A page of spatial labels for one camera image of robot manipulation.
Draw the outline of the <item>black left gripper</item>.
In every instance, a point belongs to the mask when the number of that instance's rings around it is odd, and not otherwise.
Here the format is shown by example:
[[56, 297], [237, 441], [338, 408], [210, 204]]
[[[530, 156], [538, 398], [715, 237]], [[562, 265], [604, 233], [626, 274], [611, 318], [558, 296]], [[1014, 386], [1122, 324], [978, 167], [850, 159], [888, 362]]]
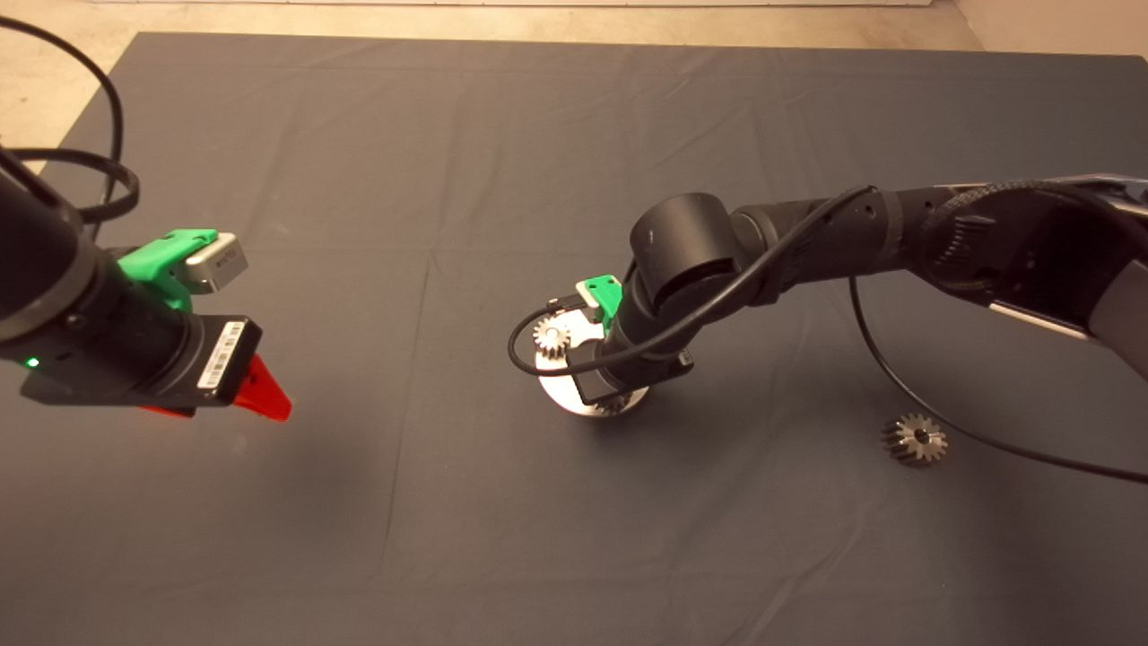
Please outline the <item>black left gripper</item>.
[[60, 407], [138, 407], [189, 420], [196, 408], [246, 408], [278, 423], [292, 403], [246, 316], [174, 310], [102, 255], [82, 297], [20, 338], [22, 397]]

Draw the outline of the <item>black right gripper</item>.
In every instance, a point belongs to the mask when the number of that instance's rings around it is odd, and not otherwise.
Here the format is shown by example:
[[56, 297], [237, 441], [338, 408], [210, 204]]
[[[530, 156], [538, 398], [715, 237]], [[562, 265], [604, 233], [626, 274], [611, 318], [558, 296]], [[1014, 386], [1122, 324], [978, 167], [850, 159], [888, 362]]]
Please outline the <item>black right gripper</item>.
[[573, 383], [579, 400], [595, 406], [619, 397], [631, 399], [639, 389], [682, 378], [693, 367], [695, 361], [687, 349], [677, 353], [651, 351], [605, 368], [579, 372]]

